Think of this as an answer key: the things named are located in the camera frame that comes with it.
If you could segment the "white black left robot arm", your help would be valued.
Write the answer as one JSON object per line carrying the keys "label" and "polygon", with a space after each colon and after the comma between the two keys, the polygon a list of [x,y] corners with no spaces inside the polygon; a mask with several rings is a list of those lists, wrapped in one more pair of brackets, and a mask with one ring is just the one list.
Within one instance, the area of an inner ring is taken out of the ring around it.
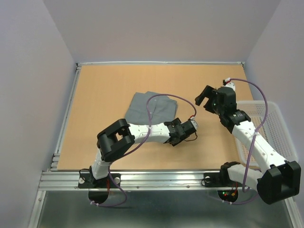
{"label": "white black left robot arm", "polygon": [[95,187],[103,186],[110,165],[122,158],[134,144],[156,142],[176,146],[195,134],[197,128],[194,118],[185,122],[176,118],[151,126],[131,124],[125,119],[119,119],[97,135],[98,152],[91,166],[89,181]]}

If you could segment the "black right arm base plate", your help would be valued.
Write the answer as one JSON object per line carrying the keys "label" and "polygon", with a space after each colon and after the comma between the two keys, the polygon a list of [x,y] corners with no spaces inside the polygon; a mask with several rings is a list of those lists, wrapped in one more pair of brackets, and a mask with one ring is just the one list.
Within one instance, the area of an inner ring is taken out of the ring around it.
{"label": "black right arm base plate", "polygon": [[223,187],[242,187],[238,181],[233,181],[227,175],[222,175],[219,172],[206,172],[201,180],[202,186],[207,188],[223,188]]}

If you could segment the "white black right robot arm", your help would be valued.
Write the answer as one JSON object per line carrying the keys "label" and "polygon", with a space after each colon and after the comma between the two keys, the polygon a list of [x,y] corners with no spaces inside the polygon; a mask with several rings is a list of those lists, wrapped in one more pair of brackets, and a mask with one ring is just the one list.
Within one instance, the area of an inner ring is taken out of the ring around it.
{"label": "white black right robot arm", "polygon": [[239,182],[255,190],[268,205],[298,195],[301,166],[280,155],[258,132],[249,115],[237,108],[234,88],[229,84],[218,89],[208,85],[195,98],[195,104],[199,106],[205,98],[208,99],[205,110],[219,117],[221,124],[248,149],[259,167],[256,171],[236,161],[226,162],[220,167],[218,183],[227,186]]}

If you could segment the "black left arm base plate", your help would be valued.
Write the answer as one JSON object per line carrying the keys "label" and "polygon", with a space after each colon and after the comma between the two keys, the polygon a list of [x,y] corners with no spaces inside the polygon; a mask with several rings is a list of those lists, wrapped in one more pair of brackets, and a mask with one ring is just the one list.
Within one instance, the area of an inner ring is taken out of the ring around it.
{"label": "black left arm base plate", "polygon": [[109,176],[95,179],[89,169],[79,170],[78,188],[80,189],[111,189],[116,188]]}

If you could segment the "grey long sleeve shirt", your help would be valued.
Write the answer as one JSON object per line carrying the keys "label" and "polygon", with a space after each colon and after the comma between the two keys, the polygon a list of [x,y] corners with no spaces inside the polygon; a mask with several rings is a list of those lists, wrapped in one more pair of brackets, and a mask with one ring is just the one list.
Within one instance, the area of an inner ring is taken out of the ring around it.
{"label": "grey long sleeve shirt", "polygon": [[155,92],[136,92],[124,118],[130,124],[148,125],[148,113],[151,115],[152,125],[174,120],[178,104],[168,96],[156,96]]}

